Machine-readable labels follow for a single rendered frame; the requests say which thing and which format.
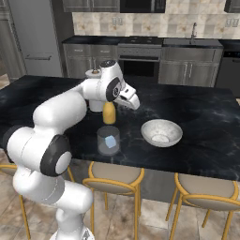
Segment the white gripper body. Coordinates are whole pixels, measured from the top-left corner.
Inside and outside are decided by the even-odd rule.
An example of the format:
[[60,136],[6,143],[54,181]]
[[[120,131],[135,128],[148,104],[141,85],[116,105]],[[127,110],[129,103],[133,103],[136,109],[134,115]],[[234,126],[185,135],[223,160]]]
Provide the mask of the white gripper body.
[[118,97],[116,100],[115,100],[116,103],[120,104],[120,105],[123,105],[123,106],[126,106],[132,110],[137,110],[139,107],[140,107],[140,101],[139,101],[139,98],[136,94],[134,94],[130,99],[128,100],[124,100],[120,97]]

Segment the white speckled ice bowl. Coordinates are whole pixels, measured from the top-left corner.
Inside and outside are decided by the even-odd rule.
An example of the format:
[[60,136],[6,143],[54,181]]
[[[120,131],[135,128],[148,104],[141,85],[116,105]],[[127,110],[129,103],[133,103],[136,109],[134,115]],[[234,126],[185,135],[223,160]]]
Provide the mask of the white speckled ice bowl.
[[141,134],[151,145],[170,147],[180,142],[183,130],[172,121],[153,119],[142,125]]

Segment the pale blue ice cube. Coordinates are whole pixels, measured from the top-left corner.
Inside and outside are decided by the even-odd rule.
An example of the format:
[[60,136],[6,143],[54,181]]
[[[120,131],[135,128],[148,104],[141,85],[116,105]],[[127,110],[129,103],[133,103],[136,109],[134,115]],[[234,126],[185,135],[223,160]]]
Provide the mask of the pale blue ice cube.
[[116,139],[114,136],[108,136],[105,138],[105,143],[109,148],[113,148],[116,146]]

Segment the clear glass cup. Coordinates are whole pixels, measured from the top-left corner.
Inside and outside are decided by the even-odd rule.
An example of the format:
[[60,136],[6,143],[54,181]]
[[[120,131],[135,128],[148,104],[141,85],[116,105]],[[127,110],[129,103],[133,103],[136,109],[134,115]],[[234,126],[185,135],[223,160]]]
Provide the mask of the clear glass cup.
[[[116,146],[109,148],[105,143],[105,138],[114,136],[116,139]],[[113,156],[120,150],[120,132],[117,127],[104,126],[97,131],[97,150],[101,155]]]

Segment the yellow bottle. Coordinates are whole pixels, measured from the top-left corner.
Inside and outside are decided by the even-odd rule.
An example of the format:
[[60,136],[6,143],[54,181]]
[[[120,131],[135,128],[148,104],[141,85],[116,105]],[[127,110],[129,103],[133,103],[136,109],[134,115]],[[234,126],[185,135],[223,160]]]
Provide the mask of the yellow bottle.
[[112,102],[106,102],[103,106],[103,122],[105,124],[111,125],[115,123],[116,115],[115,115],[115,107]]

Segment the white jar with wooden lid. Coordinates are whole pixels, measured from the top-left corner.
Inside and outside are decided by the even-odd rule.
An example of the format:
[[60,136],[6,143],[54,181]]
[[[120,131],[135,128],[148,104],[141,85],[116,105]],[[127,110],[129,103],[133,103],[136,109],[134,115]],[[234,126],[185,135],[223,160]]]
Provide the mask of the white jar with wooden lid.
[[[99,79],[101,71],[99,69],[89,69],[85,72],[85,76],[89,79]],[[94,113],[101,113],[103,111],[104,103],[102,101],[90,100],[89,108]]]

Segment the steel oven with hob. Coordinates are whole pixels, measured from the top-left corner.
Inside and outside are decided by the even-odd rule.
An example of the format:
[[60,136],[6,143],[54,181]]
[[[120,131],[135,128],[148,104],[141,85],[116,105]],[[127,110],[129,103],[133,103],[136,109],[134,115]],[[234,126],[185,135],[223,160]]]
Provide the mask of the steel oven with hob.
[[162,43],[160,37],[125,37],[117,50],[124,76],[157,83]]

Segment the grey cupboards under sink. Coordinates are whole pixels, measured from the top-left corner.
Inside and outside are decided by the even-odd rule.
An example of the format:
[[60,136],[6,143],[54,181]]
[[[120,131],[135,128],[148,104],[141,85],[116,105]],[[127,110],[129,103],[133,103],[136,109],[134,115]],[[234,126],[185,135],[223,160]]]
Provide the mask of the grey cupboards under sink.
[[161,61],[158,82],[161,84],[213,87],[217,73],[218,64]]

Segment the grey base cupboards with drawers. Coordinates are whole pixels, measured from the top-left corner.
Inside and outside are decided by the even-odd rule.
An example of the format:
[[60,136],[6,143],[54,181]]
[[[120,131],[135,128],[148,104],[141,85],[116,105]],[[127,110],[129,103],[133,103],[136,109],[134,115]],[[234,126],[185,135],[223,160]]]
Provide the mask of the grey base cupboards with drawers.
[[83,78],[91,68],[99,68],[106,60],[117,60],[116,45],[64,44],[67,75]]

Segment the yellow stool with beige seat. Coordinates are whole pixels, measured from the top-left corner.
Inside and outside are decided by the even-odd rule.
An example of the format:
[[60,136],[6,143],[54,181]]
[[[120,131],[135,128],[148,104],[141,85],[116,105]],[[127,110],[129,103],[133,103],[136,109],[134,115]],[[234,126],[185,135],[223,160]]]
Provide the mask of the yellow stool with beige seat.
[[169,220],[176,195],[179,195],[174,213],[169,240],[173,240],[182,203],[206,209],[202,223],[204,228],[212,211],[227,212],[227,220],[221,240],[227,240],[234,212],[240,212],[240,187],[236,181],[211,177],[202,177],[176,172],[174,174],[175,188],[168,209],[166,221]]
[[[2,240],[28,240],[24,229],[21,200],[12,187],[14,169],[0,170],[0,238]],[[49,240],[57,230],[55,209],[44,204],[22,199],[28,217],[31,240]]]
[[138,223],[141,216],[141,182],[144,168],[92,161],[88,177],[82,184],[104,193],[105,209],[108,209],[108,194],[134,196],[134,240],[138,240]]

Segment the steel sink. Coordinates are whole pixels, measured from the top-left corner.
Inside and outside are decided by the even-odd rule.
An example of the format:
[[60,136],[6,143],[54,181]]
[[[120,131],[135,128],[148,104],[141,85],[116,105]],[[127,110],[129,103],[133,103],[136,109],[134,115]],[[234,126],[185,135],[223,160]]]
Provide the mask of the steel sink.
[[223,46],[217,39],[165,38],[162,59],[167,61],[199,61],[218,63]]

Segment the steel tap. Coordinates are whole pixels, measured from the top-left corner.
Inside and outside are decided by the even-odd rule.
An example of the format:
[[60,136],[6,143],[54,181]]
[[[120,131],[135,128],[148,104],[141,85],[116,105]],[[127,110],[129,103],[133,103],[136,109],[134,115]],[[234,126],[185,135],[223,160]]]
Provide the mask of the steel tap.
[[197,23],[195,22],[192,26],[190,39],[194,39],[197,36],[196,27],[197,27]]

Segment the black microwave oven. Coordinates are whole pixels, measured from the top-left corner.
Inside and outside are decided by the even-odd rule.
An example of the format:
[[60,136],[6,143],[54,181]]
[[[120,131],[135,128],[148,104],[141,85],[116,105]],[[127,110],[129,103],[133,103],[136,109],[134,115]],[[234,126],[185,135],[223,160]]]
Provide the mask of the black microwave oven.
[[166,0],[120,0],[121,13],[164,13]]

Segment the dark dishwasher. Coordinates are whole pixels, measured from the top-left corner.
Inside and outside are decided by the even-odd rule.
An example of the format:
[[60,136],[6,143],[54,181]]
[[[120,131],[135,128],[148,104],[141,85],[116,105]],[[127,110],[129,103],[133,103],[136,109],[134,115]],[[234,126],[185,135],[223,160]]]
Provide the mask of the dark dishwasher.
[[240,51],[224,52],[215,87],[229,88],[236,98],[240,98]]

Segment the grey fridge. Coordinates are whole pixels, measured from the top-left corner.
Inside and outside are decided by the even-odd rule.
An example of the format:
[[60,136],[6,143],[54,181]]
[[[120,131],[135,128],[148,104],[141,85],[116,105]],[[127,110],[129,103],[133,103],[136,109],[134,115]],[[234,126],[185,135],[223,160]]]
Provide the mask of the grey fridge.
[[8,0],[29,75],[62,76],[50,0]]

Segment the tall grey cupboard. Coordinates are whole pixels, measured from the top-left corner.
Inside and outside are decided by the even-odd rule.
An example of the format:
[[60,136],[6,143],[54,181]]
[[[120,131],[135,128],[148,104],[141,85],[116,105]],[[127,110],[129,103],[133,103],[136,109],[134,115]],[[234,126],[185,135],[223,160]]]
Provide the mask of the tall grey cupboard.
[[8,0],[0,0],[0,55],[11,83],[26,74]]

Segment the grey wall cupboards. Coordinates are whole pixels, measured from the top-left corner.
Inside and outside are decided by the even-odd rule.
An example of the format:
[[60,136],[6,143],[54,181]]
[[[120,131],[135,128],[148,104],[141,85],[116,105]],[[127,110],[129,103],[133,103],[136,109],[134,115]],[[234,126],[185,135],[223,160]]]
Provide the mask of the grey wall cupboards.
[[63,0],[66,12],[119,12],[120,0]]

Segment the dark wall cupboard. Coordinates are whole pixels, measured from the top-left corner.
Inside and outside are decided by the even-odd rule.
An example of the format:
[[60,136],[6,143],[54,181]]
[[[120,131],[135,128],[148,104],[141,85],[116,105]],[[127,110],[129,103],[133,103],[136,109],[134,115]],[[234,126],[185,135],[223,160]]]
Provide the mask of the dark wall cupboard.
[[224,11],[227,13],[240,13],[240,0],[226,0]]

